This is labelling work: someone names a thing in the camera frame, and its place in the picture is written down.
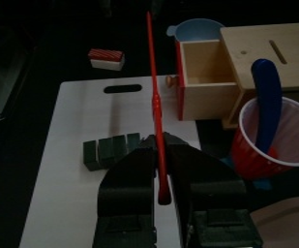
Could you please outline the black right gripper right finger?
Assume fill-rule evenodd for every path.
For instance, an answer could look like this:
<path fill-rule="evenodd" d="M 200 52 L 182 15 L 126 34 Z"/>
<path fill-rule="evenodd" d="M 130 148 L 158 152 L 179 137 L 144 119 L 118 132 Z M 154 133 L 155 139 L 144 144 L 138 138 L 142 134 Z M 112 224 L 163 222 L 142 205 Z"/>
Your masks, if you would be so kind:
<path fill-rule="evenodd" d="M 171 134 L 164 145 L 182 248 L 262 248 L 235 171 Z"/>

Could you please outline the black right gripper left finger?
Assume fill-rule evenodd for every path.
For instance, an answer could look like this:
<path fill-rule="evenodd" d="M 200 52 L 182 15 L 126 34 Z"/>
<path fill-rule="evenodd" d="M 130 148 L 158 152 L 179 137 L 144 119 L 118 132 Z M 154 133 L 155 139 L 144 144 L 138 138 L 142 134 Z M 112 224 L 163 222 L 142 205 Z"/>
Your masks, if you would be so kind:
<path fill-rule="evenodd" d="M 155 248 L 154 136 L 107 171 L 98 193 L 92 248 Z"/>

